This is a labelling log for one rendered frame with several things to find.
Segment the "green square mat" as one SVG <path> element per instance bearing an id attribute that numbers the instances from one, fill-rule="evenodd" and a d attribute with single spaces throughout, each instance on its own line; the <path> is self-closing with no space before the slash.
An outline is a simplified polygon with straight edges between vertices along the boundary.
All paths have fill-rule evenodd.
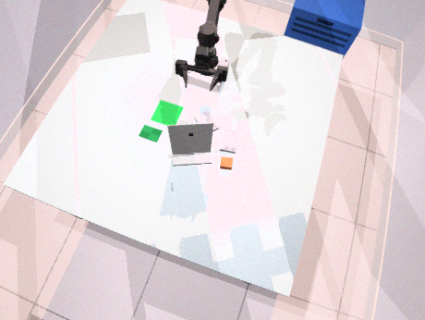
<path id="1" fill-rule="evenodd" d="M 161 100 L 156 108 L 152 120 L 167 125 L 175 125 L 183 106 L 167 103 Z"/>

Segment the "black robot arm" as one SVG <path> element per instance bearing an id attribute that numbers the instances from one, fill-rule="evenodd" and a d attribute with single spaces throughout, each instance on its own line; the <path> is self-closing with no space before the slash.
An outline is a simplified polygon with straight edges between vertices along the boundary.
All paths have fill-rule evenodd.
<path id="1" fill-rule="evenodd" d="M 224 9 L 226 0 L 206 0 L 208 2 L 208 13 L 204 24 L 199 26 L 194 63 L 199 60 L 207 61 L 210 68 L 215 68 L 219 64 L 215 44 L 220 41 L 218 31 L 218 21 L 220 12 Z M 211 62 L 212 60 L 212 62 Z"/>

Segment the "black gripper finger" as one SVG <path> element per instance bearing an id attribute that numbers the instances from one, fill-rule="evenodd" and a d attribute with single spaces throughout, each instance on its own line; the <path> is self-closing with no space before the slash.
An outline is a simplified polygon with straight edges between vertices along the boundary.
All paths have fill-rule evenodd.
<path id="1" fill-rule="evenodd" d="M 222 82 L 222 77 L 223 77 L 223 71 L 221 70 L 215 70 L 214 74 L 213 74 L 213 78 L 212 78 L 212 83 L 210 86 L 210 92 L 212 91 L 212 89 L 214 88 L 214 86 L 217 83 L 221 83 Z"/>
<path id="2" fill-rule="evenodd" d="M 188 83 L 188 66 L 180 66 L 179 77 L 182 77 L 185 88 L 187 88 Z"/>

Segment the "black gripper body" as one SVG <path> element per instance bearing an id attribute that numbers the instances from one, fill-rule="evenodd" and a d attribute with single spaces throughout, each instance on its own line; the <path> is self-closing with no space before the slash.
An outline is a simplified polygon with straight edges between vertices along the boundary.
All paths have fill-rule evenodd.
<path id="1" fill-rule="evenodd" d="M 226 82 L 228 67 L 218 65 L 217 69 L 210 68 L 211 64 L 204 60 L 197 60 L 194 65 L 188 65 L 186 60 L 178 59 L 176 61 L 176 74 L 179 75 L 180 66 L 188 66 L 188 70 L 195 71 L 197 73 L 213 75 L 215 70 L 223 71 L 222 82 Z"/>

